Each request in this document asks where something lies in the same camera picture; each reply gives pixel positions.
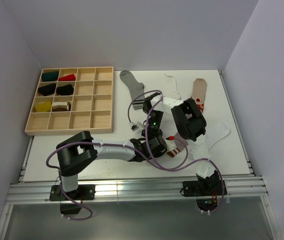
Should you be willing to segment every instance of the white table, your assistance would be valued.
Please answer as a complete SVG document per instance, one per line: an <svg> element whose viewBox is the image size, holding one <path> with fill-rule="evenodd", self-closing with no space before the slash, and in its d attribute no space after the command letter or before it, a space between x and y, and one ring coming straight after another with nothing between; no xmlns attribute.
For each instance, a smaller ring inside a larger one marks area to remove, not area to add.
<svg viewBox="0 0 284 240"><path fill-rule="evenodd" d="M93 134L94 138L107 140L128 140L140 138L140 132L132 132L127 120L127 107L131 101L129 90L119 78L119 71L115 72L114 78L114 104L113 104L113 133ZM234 119L228 104L226 94L217 70L168 70L168 71L132 71L136 80L144 83L144 91L161 90L163 74L174 76L177 80L177 88L185 100L191 96L193 82L196 78L204 78L207 81L207 92L205 98L204 117L207 127L217 123L224 123L230 128L230 134L219 141L210 150L211 159L216 163L221 173L225 175L250 174L243 148L239 139ZM131 119L143 122L146 114L142 110L131 109ZM172 116L164 114L161 129L164 137L174 135L177 130ZM57 172L46 167L47 156L56 148L60 142L71 137L71 135L48 135L35 136L30 150L25 182L55 181ZM165 167L178 165L185 157L185 151L171 158L163 156L159 162ZM58 166L57 156L51 159L51 164ZM139 178L164 178L164 177L189 177L194 176L196 164L178 172L168 172L154 168L147 162L124 162L118 159L97 160L92 162L79 174L82 180L119 180Z"/></svg>

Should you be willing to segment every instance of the bracket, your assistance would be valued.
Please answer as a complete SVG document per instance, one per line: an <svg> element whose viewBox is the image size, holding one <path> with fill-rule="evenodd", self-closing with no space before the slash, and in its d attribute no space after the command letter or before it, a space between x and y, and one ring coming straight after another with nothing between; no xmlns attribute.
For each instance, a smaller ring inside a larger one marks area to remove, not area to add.
<svg viewBox="0 0 284 240"><path fill-rule="evenodd" d="M224 195L227 195L227 190L224 183ZM183 194L185 197L204 197L204 196L212 196L213 192L216 191L218 196L222 195L222 184L221 181L218 181L216 185L208 189L206 192L203 192L199 188L198 181L184 181L183 182Z"/></svg>
<svg viewBox="0 0 284 240"><path fill-rule="evenodd" d="M77 193L74 196L69 196L73 200L94 200L95 185L94 184L80 184L78 185ZM62 194L60 185L53 185L50 193L51 202L68 201Z"/></svg>

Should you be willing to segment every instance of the wooden grid organizer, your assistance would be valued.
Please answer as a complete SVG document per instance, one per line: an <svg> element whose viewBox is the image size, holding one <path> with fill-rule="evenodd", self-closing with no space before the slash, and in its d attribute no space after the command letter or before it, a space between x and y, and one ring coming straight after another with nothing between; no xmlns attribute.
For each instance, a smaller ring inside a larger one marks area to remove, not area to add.
<svg viewBox="0 0 284 240"><path fill-rule="evenodd" d="M112 132L113 67L45 68L42 73L59 72L57 81L42 81L40 77L25 132L30 135L76 134L83 130L91 133ZM75 81L59 81L74 74ZM71 84L73 95L55 93L43 96L38 88L56 84ZM70 111L36 112L35 106L45 102L70 102Z"/></svg>

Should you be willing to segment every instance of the gray sock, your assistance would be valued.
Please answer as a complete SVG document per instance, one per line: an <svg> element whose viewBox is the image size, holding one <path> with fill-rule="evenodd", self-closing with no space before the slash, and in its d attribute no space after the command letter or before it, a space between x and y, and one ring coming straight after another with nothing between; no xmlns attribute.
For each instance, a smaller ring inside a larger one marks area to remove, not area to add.
<svg viewBox="0 0 284 240"><path fill-rule="evenodd" d="M130 71L123 70L120 73L120 78L123 83L128 87L132 100L138 95L144 93L144 84L136 81L133 74ZM134 110L142 109L144 103L144 95L139 97L133 102Z"/></svg>

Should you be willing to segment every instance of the white wall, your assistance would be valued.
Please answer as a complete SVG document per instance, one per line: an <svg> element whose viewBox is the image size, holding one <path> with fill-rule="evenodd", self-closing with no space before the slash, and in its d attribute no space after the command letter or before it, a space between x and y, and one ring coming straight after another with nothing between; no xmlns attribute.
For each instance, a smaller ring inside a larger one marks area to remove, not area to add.
<svg viewBox="0 0 284 240"><path fill-rule="evenodd" d="M284 235L284 1L260 0L224 72L253 168Z"/></svg>
<svg viewBox="0 0 284 240"><path fill-rule="evenodd" d="M224 69L257 0L3 0L42 67Z"/></svg>
<svg viewBox="0 0 284 240"><path fill-rule="evenodd" d="M29 137L27 115L39 65L0 2L0 216L10 182L18 179Z"/></svg>

